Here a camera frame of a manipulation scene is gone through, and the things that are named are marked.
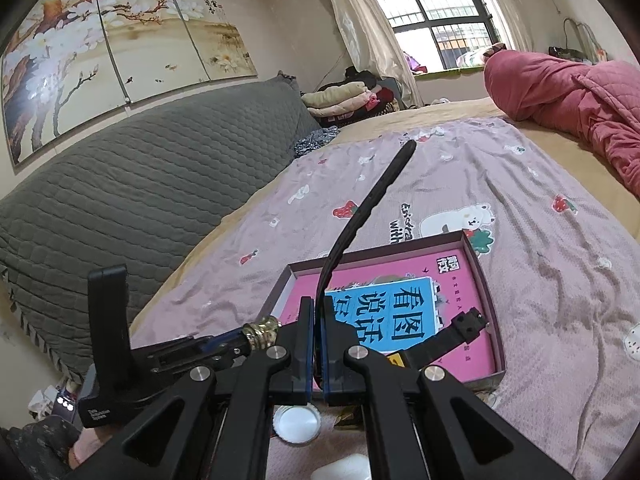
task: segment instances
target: triptych canvas painting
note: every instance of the triptych canvas painting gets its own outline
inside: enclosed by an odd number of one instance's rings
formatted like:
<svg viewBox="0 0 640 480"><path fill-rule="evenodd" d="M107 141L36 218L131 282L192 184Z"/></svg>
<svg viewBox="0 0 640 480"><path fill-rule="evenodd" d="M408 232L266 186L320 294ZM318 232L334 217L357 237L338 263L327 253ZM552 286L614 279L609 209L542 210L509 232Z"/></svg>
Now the triptych canvas painting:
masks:
<svg viewBox="0 0 640 480"><path fill-rule="evenodd" d="M217 0L40 0L2 60L12 161L126 103L251 75Z"/></svg>

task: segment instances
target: folded clothes pile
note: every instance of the folded clothes pile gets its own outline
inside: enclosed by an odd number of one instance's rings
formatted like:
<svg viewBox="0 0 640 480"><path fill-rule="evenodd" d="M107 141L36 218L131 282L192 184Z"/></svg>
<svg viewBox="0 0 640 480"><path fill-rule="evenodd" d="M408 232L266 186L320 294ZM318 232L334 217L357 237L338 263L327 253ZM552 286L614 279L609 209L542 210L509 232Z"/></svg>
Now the folded clothes pile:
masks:
<svg viewBox="0 0 640 480"><path fill-rule="evenodd" d="M393 101L393 92L378 85L373 74L351 72L347 69L343 82L302 96L307 110L322 127L343 126L372 117Z"/></svg>

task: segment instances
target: window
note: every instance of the window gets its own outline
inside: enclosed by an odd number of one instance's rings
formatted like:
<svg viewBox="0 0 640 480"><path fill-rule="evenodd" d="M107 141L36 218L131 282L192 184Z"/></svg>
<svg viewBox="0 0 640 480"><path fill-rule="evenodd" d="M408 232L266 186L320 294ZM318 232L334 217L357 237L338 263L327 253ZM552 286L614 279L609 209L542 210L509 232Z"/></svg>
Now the window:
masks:
<svg viewBox="0 0 640 480"><path fill-rule="evenodd" d="M378 0L400 47L429 72L500 41L483 0Z"/></svg>

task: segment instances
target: polar bear print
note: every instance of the polar bear print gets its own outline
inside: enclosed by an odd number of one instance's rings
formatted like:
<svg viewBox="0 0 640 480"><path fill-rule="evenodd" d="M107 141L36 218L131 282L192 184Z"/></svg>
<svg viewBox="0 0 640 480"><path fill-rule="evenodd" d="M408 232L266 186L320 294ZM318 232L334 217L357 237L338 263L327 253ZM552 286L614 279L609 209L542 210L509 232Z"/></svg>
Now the polar bear print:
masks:
<svg viewBox="0 0 640 480"><path fill-rule="evenodd" d="M491 206L487 203L475 204L454 211L443 211L427 216L420 222L420 235L434 236L452 231L475 231L495 222Z"/></svg>

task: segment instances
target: gray quilted mattress cover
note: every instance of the gray quilted mattress cover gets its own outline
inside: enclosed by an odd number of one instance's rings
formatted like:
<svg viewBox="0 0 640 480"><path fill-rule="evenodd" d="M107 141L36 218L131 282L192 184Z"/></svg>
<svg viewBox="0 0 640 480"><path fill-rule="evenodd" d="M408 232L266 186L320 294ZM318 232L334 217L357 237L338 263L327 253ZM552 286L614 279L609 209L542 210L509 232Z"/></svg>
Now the gray quilted mattress cover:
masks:
<svg viewBox="0 0 640 480"><path fill-rule="evenodd" d="M92 361L89 271L127 265L131 322L314 129L278 76L141 112L44 164L0 201L0 274L24 331L80 380Z"/></svg>

